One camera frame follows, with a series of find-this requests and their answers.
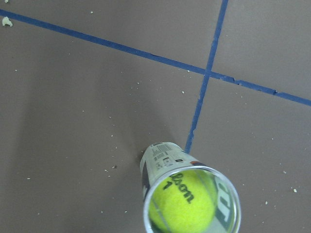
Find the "white foam crumb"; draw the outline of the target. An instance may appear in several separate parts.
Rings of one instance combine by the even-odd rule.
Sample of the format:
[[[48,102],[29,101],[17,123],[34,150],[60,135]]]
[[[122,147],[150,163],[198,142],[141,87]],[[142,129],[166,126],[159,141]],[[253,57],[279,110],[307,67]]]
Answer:
[[[13,23],[12,23],[12,21],[9,19],[9,17],[4,17],[4,18],[2,19],[2,25],[3,25],[3,27],[5,27],[5,26],[13,27]]]

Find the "clear tennis ball can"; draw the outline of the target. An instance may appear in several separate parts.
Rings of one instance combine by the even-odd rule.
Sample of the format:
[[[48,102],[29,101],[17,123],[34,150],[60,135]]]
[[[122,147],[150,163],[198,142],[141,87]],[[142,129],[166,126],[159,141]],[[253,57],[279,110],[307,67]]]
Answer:
[[[219,171],[207,167],[172,142],[150,145],[140,162],[144,197],[143,219],[146,232],[161,233],[151,222],[149,207],[155,189],[170,175],[200,169],[213,175],[217,191],[216,211],[204,233],[237,233],[241,225],[241,205],[231,181]]]

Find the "yellow tennis ball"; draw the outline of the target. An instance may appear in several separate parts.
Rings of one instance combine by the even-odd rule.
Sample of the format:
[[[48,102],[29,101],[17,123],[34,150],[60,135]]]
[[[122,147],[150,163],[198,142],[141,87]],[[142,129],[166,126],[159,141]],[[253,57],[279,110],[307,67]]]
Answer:
[[[202,233],[216,211],[213,175],[200,169],[167,177],[152,196],[149,217],[163,233]]]

